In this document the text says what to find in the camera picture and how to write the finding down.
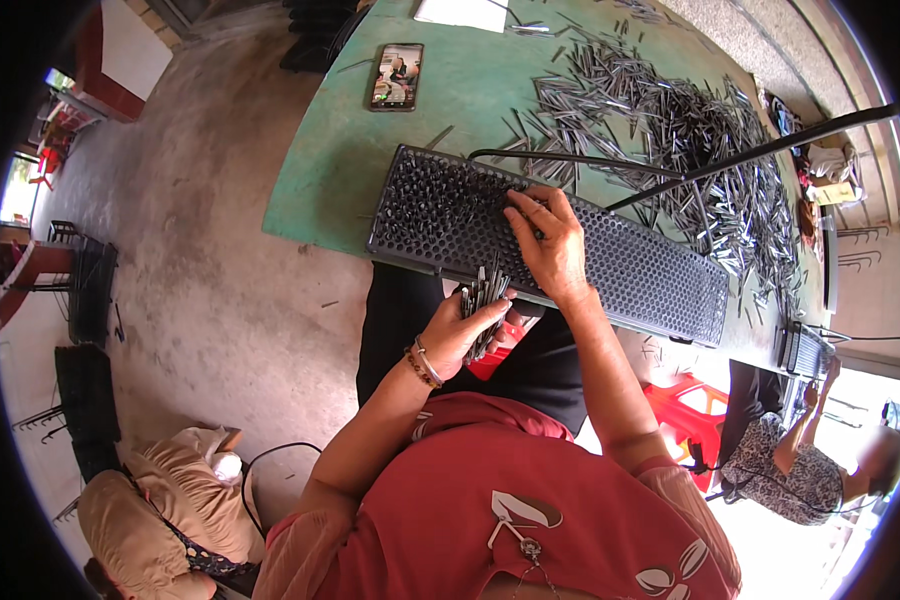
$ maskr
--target hand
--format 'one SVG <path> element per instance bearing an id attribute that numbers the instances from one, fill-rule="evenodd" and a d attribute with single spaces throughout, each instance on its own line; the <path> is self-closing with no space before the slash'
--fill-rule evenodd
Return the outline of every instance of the hand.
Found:
<path id="1" fill-rule="evenodd" d="M 830 381 L 833 381 L 836 378 L 840 377 L 840 369 L 844 366 L 843 363 L 840 362 L 840 359 L 834 356 L 830 360 L 830 367 L 826 372 L 826 378 Z"/>
<path id="2" fill-rule="evenodd" d="M 464 356 L 480 333 L 500 321 L 510 310 L 514 290 L 483 306 L 468 318 L 461 318 L 460 293 L 446 298 L 433 313 L 427 328 L 420 334 L 420 345 L 440 379 L 448 381 L 464 366 Z"/>
<path id="3" fill-rule="evenodd" d="M 518 313 L 516 311 L 516 308 L 510 308 L 509 311 L 507 311 L 506 318 L 504 320 L 514 327 L 523 327 L 523 315 Z M 490 343 L 486 345 L 487 354 L 496 353 L 501 346 L 505 348 L 513 348 L 517 345 L 516 338 L 508 333 L 507 329 L 508 328 L 506 324 L 497 329 L 497 332 L 493 334 L 493 339 L 490 340 Z"/>
<path id="4" fill-rule="evenodd" d="M 817 386 L 813 383 L 807 384 L 807 389 L 803 392 L 803 404 L 806 405 L 807 411 L 812 411 L 817 408 L 817 402 L 820 400 L 820 395 L 817 393 Z"/>
<path id="5" fill-rule="evenodd" d="M 564 309 L 581 302 L 591 289 L 585 269 L 584 228 L 564 192 L 554 187 L 532 185 L 524 194 L 509 190 L 506 197 L 516 208 L 504 208 L 504 216 L 513 227 L 523 261 L 536 284 L 557 308 Z M 550 209 L 535 200 L 546 201 Z M 537 239 L 521 211 L 540 229 L 544 239 Z"/>

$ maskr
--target cardboard box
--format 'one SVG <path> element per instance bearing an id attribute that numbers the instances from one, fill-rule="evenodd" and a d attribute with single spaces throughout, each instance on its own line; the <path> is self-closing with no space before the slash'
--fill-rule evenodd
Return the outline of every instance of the cardboard box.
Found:
<path id="1" fill-rule="evenodd" d="M 858 200 L 856 190 L 849 181 L 828 183 L 827 185 L 811 185 L 807 188 L 807 198 L 821 207 L 840 205 Z"/>

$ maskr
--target necklace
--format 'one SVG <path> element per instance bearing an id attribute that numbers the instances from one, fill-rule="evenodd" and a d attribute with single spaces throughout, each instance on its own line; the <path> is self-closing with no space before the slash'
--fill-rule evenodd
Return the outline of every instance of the necklace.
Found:
<path id="1" fill-rule="evenodd" d="M 493 529 L 493 534 L 490 536 L 490 539 L 486 543 L 486 547 L 489 549 L 493 549 L 493 541 L 496 540 L 497 534 L 500 533 L 500 528 L 505 526 L 506 529 L 510 530 L 510 533 L 516 536 L 516 539 L 520 541 L 520 552 L 523 553 L 524 558 L 531 562 L 531 565 L 527 567 L 527 570 L 523 572 L 523 575 L 520 576 L 520 581 L 517 582 L 516 588 L 513 590 L 513 595 L 511 598 L 516 600 L 516 594 L 520 592 L 520 586 L 523 586 L 523 580 L 527 578 L 527 575 L 533 571 L 534 569 L 539 569 L 541 573 L 543 573 L 543 579 L 547 582 L 547 585 L 550 586 L 550 591 L 553 592 L 553 595 L 556 597 L 556 600 L 560 600 L 561 594 L 557 591 L 557 587 L 554 585 L 552 581 L 550 581 L 550 575 L 547 574 L 547 570 L 543 568 L 540 564 L 540 554 L 543 552 L 542 547 L 540 546 L 540 542 L 532 537 L 521 535 L 520 532 L 516 530 L 516 527 L 512 525 L 509 521 L 507 521 L 503 516 L 498 517 L 499 521 L 497 521 L 497 526 Z"/>

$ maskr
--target silver bangle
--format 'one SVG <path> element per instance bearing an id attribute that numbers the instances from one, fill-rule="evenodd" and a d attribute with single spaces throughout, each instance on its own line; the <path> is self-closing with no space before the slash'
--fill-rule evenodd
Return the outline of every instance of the silver bangle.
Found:
<path id="1" fill-rule="evenodd" d="M 420 336 L 413 338 L 413 342 L 416 342 L 416 355 L 420 357 L 420 362 L 423 363 L 423 368 L 427 370 L 427 375 L 430 376 L 436 385 L 444 385 L 446 382 L 437 375 L 434 366 L 430 364 L 430 360 L 427 358 L 427 348 L 420 343 Z"/>

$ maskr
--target black perforated panel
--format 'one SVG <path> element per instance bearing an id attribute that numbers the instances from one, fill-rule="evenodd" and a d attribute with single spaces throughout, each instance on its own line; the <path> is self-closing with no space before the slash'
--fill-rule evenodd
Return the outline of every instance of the black perforated panel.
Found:
<path id="1" fill-rule="evenodd" d="M 534 182 L 500 169 L 401 145 L 386 177 L 366 249 L 397 263 L 469 281 L 500 255 L 510 287 L 546 298 L 503 216 L 508 189 Z M 642 330 L 720 344 L 727 273 L 696 252 L 567 195 L 583 225 L 587 280 L 607 316 Z"/>

